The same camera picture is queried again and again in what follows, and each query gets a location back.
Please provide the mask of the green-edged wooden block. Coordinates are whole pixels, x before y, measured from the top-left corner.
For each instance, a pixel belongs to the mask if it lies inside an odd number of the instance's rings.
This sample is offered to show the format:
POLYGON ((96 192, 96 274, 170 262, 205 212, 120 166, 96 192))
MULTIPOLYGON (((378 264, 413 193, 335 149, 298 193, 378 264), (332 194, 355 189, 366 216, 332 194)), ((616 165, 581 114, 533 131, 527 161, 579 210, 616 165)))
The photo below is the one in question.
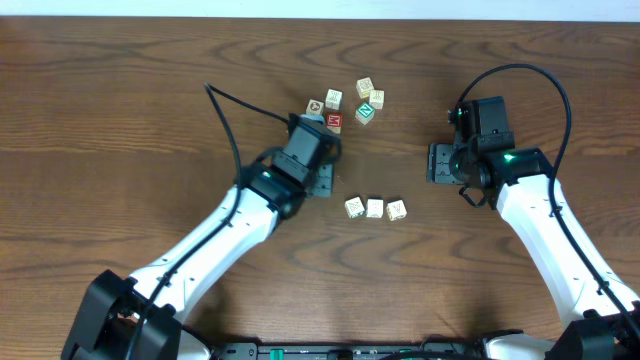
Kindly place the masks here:
POLYGON ((364 204, 359 196, 346 200, 344 206, 347 215, 351 219, 360 217, 366 212, 364 204))

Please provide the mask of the yellow-edged wooden block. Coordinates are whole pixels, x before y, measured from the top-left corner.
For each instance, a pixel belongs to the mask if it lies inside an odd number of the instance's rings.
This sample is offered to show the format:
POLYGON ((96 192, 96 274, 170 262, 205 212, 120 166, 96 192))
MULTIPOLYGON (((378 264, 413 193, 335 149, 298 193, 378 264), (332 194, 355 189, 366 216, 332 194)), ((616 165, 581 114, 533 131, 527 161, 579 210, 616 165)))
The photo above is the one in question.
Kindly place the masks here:
POLYGON ((366 204, 367 218, 382 218, 384 215, 384 200, 369 198, 366 204))

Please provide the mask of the plain wooden block placed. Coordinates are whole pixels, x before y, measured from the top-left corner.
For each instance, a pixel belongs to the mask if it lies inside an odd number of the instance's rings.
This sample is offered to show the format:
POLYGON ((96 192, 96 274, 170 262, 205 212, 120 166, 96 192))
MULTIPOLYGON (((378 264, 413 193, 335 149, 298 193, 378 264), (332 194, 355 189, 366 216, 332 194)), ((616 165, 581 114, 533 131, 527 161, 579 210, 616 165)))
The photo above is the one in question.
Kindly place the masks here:
POLYGON ((390 221, 400 220, 407 216, 407 210, 402 200, 389 202, 386 211, 390 221))

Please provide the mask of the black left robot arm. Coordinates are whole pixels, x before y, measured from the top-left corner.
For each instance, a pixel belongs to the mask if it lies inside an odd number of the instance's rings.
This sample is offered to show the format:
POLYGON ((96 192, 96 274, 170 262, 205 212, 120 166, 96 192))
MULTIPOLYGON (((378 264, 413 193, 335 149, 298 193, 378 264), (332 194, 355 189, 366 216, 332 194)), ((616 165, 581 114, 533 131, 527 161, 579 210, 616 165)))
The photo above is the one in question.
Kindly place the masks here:
POLYGON ((209 288, 308 197, 330 194, 335 161, 317 150, 274 147, 240 168, 219 206, 171 250, 127 278, 106 270, 91 282, 62 358, 210 358, 184 322, 209 288))

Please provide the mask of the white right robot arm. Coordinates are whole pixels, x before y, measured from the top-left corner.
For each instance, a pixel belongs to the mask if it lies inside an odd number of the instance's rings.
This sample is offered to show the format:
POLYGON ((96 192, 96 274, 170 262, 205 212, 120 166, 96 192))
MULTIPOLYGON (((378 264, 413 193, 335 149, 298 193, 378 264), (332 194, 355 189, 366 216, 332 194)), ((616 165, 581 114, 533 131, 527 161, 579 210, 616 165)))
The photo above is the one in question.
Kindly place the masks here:
POLYGON ((636 359, 639 297, 606 263, 573 214, 537 148, 433 144, 427 179, 483 193, 515 231, 542 276, 563 331, 554 341, 504 331, 481 341, 489 359, 636 359))

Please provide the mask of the red M wooden block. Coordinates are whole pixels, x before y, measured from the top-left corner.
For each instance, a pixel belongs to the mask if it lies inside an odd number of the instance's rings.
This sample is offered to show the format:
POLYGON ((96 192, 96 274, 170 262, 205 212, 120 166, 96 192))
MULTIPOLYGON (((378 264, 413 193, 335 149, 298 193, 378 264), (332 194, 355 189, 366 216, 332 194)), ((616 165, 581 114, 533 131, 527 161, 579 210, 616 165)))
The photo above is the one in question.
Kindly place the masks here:
POLYGON ((339 113, 330 113, 326 117, 326 127, 336 134, 340 134, 343 125, 343 116, 339 113))

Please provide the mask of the wooden block with round picture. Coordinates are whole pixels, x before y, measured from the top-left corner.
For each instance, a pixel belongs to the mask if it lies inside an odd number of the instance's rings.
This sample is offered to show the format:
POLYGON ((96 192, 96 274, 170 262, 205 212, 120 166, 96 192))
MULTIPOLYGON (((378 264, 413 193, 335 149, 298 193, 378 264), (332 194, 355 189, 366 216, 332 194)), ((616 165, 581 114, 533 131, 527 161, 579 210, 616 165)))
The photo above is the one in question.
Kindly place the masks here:
POLYGON ((324 103, 318 100, 310 99, 307 104, 305 114, 322 116, 323 113, 324 113, 324 103))

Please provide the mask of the green N wooden block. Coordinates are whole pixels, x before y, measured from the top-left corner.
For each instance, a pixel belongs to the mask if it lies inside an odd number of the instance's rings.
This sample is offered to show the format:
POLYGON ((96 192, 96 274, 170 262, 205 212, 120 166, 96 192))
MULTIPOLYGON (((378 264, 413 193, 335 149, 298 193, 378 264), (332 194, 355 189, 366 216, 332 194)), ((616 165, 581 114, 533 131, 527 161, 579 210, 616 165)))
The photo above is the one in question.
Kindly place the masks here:
POLYGON ((357 107, 355 118, 363 125, 367 125, 375 116, 376 109, 369 103, 364 102, 357 107))

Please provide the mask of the plain wooden block upper middle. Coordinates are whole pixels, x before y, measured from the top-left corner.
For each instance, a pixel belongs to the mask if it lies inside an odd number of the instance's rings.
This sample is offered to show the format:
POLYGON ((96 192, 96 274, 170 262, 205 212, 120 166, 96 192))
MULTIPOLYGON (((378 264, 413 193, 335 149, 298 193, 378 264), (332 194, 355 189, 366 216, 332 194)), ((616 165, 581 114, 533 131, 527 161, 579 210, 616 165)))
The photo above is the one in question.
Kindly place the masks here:
POLYGON ((339 111, 343 99, 343 93, 339 90, 329 89, 325 98, 325 106, 329 110, 339 111))

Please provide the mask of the plain wooden block top right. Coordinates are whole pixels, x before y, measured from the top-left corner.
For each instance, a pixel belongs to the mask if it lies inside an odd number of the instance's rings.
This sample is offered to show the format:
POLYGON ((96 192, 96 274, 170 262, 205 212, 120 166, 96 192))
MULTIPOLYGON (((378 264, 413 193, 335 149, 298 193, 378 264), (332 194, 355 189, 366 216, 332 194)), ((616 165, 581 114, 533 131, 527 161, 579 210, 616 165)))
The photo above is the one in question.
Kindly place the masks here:
POLYGON ((381 110, 384 106, 385 92, 383 90, 371 90, 369 93, 369 104, 376 110, 381 110))

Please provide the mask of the yellow-print wooden block top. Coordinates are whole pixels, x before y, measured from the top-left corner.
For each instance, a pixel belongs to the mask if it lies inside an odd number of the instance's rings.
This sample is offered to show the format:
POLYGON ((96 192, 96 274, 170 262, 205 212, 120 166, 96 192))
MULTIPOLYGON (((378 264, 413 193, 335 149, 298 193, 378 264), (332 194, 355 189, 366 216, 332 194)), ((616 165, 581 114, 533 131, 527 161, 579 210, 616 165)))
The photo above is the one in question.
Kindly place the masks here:
POLYGON ((361 99, 366 99, 375 87, 370 77, 365 77, 356 81, 356 91, 361 99))

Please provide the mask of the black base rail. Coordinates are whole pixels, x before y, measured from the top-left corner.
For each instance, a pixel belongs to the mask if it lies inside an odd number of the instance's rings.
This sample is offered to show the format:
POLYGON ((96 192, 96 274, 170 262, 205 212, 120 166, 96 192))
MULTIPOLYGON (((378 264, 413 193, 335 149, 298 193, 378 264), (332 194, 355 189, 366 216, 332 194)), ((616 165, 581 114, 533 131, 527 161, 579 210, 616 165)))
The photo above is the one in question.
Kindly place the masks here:
POLYGON ((266 344, 226 343, 214 347, 213 360, 375 360, 394 353, 432 351, 489 359, 544 359, 546 350, 493 349, 481 344, 433 339, 422 344, 266 344))

